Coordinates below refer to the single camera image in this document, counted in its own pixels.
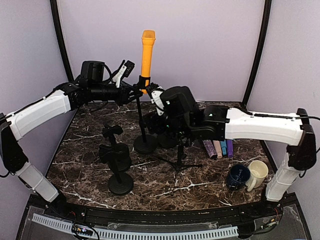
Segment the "black stand of blue microphone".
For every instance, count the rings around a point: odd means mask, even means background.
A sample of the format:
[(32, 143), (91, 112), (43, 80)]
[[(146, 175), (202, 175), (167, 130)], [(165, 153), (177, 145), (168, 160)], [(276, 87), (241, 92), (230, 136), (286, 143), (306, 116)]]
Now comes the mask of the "black stand of blue microphone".
[(113, 175), (108, 180), (108, 188), (110, 192), (117, 196), (124, 196), (131, 192), (134, 187), (133, 178), (126, 172), (119, 172), (116, 165), (116, 154), (111, 153), (110, 170)]

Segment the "beige microphone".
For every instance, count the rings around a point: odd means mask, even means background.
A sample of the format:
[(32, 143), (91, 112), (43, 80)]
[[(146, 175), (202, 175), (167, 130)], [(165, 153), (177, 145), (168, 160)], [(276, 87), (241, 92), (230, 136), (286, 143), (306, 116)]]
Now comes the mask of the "beige microphone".
[(216, 154), (217, 154), (217, 159), (222, 159), (223, 158), (223, 152), (222, 152), (220, 141), (214, 140), (213, 141), (213, 146), (214, 146)]

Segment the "black tripod shock-mount stand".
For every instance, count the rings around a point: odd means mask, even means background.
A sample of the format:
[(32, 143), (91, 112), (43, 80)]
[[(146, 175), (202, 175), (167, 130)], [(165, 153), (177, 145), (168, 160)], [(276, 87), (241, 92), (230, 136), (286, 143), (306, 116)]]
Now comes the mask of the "black tripod shock-mount stand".
[(161, 146), (159, 153), (154, 157), (160, 164), (157, 167), (155, 176), (159, 177), (156, 180), (157, 189), (152, 198), (159, 198), (166, 195), (173, 195), (177, 191), (190, 191), (193, 187), (198, 187), (200, 184), (194, 184), (184, 171), (190, 169), (199, 169), (202, 164), (185, 163), (187, 157), (185, 154), (185, 147), (190, 145), (189, 140), (183, 136), (172, 136), (165, 133), (167, 136), (177, 139), (178, 145), (173, 148), (163, 148)]

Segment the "blue microphone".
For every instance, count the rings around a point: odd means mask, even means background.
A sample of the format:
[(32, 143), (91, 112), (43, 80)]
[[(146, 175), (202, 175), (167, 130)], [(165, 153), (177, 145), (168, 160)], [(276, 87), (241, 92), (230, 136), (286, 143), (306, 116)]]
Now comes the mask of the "blue microphone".
[(226, 143), (226, 140), (220, 141), (220, 147), (221, 147), (222, 155), (223, 155), (223, 156), (227, 156), (228, 153), (227, 153), (227, 143)]

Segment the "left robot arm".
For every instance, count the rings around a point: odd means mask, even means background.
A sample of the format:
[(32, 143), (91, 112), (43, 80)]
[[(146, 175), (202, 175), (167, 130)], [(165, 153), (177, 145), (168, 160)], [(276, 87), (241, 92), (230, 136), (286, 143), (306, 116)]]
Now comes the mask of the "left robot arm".
[(104, 62), (84, 61), (74, 81), (61, 83), (43, 98), (7, 115), (0, 115), (0, 157), (4, 167), (51, 203), (51, 210), (60, 218), (69, 216), (70, 206), (59, 199), (62, 196), (60, 191), (30, 163), (19, 140), (47, 121), (87, 103), (114, 101), (122, 106), (136, 100), (142, 94), (123, 80), (134, 67), (133, 62), (124, 60), (104, 80), (104, 70), (109, 70)]

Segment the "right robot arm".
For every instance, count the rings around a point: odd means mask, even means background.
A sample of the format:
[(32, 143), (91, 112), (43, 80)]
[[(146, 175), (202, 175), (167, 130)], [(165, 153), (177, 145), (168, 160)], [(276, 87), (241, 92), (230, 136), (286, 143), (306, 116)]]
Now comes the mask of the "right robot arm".
[(255, 213), (266, 217), (281, 200), (301, 172), (317, 162), (316, 135), (312, 116), (305, 109), (296, 113), (250, 112), (241, 107), (210, 105), (200, 108), (187, 86), (146, 88), (154, 112), (144, 115), (151, 134), (168, 133), (181, 140), (253, 139), (286, 144), (284, 160), (266, 186), (265, 198), (255, 205)]

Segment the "black stand of orange microphone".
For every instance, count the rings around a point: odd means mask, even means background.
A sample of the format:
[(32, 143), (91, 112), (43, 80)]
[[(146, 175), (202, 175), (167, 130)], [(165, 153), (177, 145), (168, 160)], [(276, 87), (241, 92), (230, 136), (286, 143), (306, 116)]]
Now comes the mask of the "black stand of orange microphone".
[[(150, 77), (144, 77), (140, 75), (135, 88), (138, 89), (142, 94), (144, 94), (143, 90), (145, 90), (146, 86), (148, 86), (147, 81), (149, 81), (150, 79)], [(155, 136), (146, 134), (146, 125), (142, 115), (140, 96), (136, 100), (136, 106), (138, 111), (141, 135), (134, 140), (133, 147), (135, 151), (140, 154), (151, 154), (157, 149), (158, 142)]]

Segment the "black stand of purple microphone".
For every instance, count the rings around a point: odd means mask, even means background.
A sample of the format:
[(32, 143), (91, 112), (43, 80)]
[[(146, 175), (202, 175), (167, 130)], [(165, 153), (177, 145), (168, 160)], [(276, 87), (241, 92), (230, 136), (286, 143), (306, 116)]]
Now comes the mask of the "black stand of purple microphone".
[(157, 142), (159, 146), (165, 149), (171, 149), (178, 145), (178, 140), (175, 138), (172, 138), (165, 133), (159, 134), (157, 137)]

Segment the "purple microphone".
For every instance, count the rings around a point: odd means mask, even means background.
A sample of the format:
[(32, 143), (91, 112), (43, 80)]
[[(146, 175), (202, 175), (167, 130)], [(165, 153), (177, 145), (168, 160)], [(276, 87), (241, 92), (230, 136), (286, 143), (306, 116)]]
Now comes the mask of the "purple microphone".
[(226, 147), (227, 147), (227, 156), (229, 158), (234, 157), (234, 147), (233, 147), (233, 141), (231, 139), (226, 140)]

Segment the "orange microphone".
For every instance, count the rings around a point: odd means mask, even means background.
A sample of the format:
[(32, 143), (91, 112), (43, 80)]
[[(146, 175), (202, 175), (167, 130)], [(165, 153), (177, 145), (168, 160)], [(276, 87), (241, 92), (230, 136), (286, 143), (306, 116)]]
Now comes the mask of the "orange microphone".
[(156, 41), (156, 32), (154, 30), (146, 29), (142, 34), (142, 61), (141, 61), (141, 73), (142, 87), (140, 88), (144, 94), (147, 94), (146, 87), (151, 81), (151, 65), (153, 47)]

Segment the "glitter silver-head microphone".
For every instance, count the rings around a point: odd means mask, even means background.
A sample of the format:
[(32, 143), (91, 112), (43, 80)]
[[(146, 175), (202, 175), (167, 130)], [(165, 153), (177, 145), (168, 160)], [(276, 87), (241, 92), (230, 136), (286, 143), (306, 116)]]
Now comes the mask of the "glitter silver-head microphone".
[(211, 140), (203, 140), (202, 143), (205, 147), (205, 150), (209, 158), (214, 159), (218, 156), (214, 144)]

